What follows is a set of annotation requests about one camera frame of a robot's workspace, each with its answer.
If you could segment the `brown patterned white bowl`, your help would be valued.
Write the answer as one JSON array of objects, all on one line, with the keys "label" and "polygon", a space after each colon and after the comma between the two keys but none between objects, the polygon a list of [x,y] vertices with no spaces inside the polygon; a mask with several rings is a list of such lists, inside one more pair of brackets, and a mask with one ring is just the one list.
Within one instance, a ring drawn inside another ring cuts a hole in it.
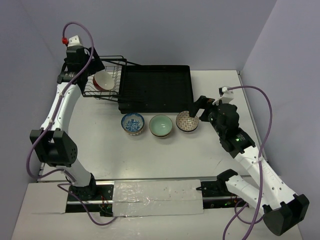
[{"label": "brown patterned white bowl", "polygon": [[198,128],[199,118],[190,117],[189,111],[182,111],[176,116],[175,123],[179,130],[189,134]]}]

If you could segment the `red bowl white inside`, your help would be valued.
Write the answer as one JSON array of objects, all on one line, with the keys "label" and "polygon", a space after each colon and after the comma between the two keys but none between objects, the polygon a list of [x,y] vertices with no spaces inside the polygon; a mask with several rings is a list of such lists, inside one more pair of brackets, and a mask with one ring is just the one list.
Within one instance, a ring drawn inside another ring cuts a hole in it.
[{"label": "red bowl white inside", "polygon": [[99,71],[93,76],[93,85],[99,91],[111,91],[114,86],[113,77],[106,71]]}]

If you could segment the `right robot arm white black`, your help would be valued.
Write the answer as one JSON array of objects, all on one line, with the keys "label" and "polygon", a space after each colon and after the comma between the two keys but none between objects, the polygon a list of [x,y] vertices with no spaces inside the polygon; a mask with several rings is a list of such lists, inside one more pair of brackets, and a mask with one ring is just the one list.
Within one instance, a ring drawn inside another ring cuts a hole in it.
[{"label": "right robot arm white black", "polygon": [[229,100],[215,100],[200,96],[189,108],[194,117],[202,109],[202,122],[209,122],[216,131],[222,148],[244,167],[259,189],[246,182],[236,171],[228,169],[217,176],[217,190],[227,196],[230,193],[255,207],[266,227],[276,236],[300,223],[306,215],[309,200],[298,195],[275,173],[267,161],[259,157],[259,149],[252,138],[240,128],[237,107]]}]

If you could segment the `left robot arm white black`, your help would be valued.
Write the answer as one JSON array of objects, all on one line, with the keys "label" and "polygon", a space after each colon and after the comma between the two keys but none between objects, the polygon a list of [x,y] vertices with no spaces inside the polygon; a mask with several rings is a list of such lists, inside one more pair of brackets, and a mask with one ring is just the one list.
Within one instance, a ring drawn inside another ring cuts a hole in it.
[{"label": "left robot arm white black", "polygon": [[84,93],[89,76],[104,69],[96,50],[82,45],[68,46],[55,99],[40,129],[32,130],[30,140],[41,163],[62,172],[70,182],[69,190],[82,201],[92,200],[98,193],[95,177],[78,160],[78,147],[68,135],[74,107]]}]

